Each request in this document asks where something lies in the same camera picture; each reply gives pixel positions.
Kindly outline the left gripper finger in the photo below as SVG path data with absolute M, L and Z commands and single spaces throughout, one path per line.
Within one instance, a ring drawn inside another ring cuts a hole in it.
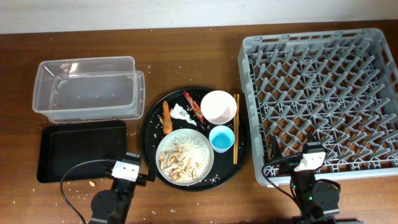
M 149 158 L 149 177 L 148 181 L 154 182 L 157 175 L 157 159 L 156 159 L 156 150 L 157 148 L 153 146 L 151 150 L 148 150 L 148 158 Z
M 122 158 L 122 140 L 118 140 L 116 144 L 116 149 L 114 152 L 114 159 L 115 160 L 120 160 Z

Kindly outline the light blue cup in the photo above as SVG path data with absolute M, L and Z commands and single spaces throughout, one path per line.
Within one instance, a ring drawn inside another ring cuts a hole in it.
M 217 153 L 224 153 L 234 144 L 235 136 L 231 128 L 216 126 L 209 133 L 209 141 Z

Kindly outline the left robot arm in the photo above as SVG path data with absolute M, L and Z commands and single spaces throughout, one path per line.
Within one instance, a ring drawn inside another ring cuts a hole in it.
M 156 168 L 147 174 L 139 172 L 142 157 L 127 152 L 123 141 L 106 160 L 99 164 L 106 178 L 113 181 L 111 188 L 99 191 L 91 200 L 90 223 L 125 223 L 137 186 L 155 181 Z

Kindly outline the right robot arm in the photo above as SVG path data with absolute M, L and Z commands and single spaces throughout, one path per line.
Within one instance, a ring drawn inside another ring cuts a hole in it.
M 326 148 L 320 141 L 309 135 L 300 152 L 283 156 L 273 138 L 270 166 L 277 166 L 279 175 L 290 177 L 289 197 L 300 210 L 300 215 L 292 218 L 292 223 L 336 223 L 339 214 L 340 184 L 328 179 L 317 179 L 326 157 Z

